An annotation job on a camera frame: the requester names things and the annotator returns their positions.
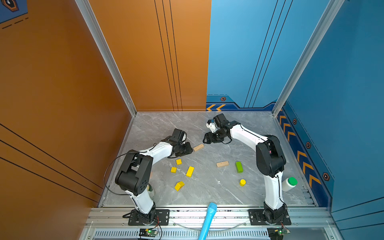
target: robotic arm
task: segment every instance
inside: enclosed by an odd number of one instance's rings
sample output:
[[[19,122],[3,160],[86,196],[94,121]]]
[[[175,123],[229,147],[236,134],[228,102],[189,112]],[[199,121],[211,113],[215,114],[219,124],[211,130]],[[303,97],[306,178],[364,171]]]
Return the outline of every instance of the robotic arm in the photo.
[[[256,152],[256,165],[264,175],[265,182],[263,214],[270,224],[282,222],[287,213],[281,194],[281,177],[286,160],[279,139],[271,135],[261,136],[246,129],[239,122],[229,122],[222,113],[208,120],[207,127],[211,132],[205,134],[203,143],[223,142],[225,137],[230,139],[230,143],[234,138]]]
[[[156,212],[155,203],[149,197],[147,185],[151,174],[152,165],[161,159],[181,157],[193,152],[189,142],[185,142],[187,134],[179,129],[152,148],[142,151],[130,150],[116,175],[115,183],[124,190],[135,204],[131,216],[136,220],[150,224]]]

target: gray marble floor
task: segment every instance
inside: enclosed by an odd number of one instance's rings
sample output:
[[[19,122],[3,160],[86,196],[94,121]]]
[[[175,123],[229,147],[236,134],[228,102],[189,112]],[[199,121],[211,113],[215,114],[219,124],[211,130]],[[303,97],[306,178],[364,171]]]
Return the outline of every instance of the gray marble floor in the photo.
[[[172,134],[174,128],[187,133],[187,141],[195,147],[202,143],[204,134],[209,131],[205,126],[208,119],[212,119],[218,112],[142,112],[133,121],[122,152],[130,149],[142,150],[151,147],[165,137]],[[274,122],[270,112],[224,112],[229,121],[236,120],[246,128],[261,134],[275,135],[282,142],[283,151],[287,156],[287,164],[283,172],[283,179],[295,177],[298,185],[289,192],[283,193],[283,200],[287,205],[310,205],[307,188],[303,183],[302,173],[298,170],[292,154],[287,154],[290,148],[281,128]],[[234,139],[230,144],[205,144],[205,147],[190,155],[181,157],[182,164],[177,165],[176,159],[162,159],[152,167],[149,183],[155,189],[154,202],[162,205],[207,205],[216,204],[245,204],[262,206],[265,198],[263,175],[256,166],[255,152],[242,142]],[[114,167],[111,190],[124,193],[114,183],[116,171],[120,167],[123,157]],[[227,167],[217,168],[216,163],[229,161]],[[244,172],[237,173],[235,162],[242,163]],[[195,168],[191,178],[186,172],[192,166]],[[176,174],[171,173],[171,167],[177,167]],[[241,179],[247,184],[239,185]],[[185,186],[177,192],[175,185],[183,181]],[[101,202],[104,206],[132,205],[128,196],[107,193]]]

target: light blue handle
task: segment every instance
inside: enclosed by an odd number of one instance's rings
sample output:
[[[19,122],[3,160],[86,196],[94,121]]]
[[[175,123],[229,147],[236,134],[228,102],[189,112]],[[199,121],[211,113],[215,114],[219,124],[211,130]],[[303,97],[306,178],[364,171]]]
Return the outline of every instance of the light blue handle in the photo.
[[[199,240],[205,240],[205,238],[207,237],[209,227],[211,226],[216,210],[217,210],[217,205],[211,202],[207,209],[207,215],[205,217],[203,227],[201,228]]]

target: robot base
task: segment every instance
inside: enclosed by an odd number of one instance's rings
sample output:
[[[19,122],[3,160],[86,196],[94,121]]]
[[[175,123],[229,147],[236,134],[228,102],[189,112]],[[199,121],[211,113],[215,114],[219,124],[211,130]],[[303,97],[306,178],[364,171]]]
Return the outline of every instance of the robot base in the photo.
[[[157,224],[157,217],[159,217],[159,225],[167,226],[169,223],[169,209],[156,209],[154,213],[154,221],[150,223],[149,219],[146,218],[144,214],[140,213],[136,209],[131,211],[131,215],[129,216],[129,226],[148,226]]]
[[[252,226],[254,226],[254,225],[274,225],[274,224],[280,225],[281,220],[282,220],[284,225],[289,226],[292,224],[291,219],[288,215],[288,212],[285,215],[283,214],[281,217],[279,217],[278,219],[273,221],[273,223],[267,222],[267,218],[264,215],[264,209],[249,209],[248,214],[249,214],[249,220],[250,220]]]

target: orange wall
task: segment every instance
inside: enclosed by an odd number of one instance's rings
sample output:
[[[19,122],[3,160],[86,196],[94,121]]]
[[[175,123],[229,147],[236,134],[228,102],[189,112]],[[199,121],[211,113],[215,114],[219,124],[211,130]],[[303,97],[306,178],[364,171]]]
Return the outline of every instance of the orange wall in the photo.
[[[1,238],[77,239],[131,116],[74,1],[28,1],[0,45]]]
[[[211,0],[90,0],[138,111],[205,110]]]

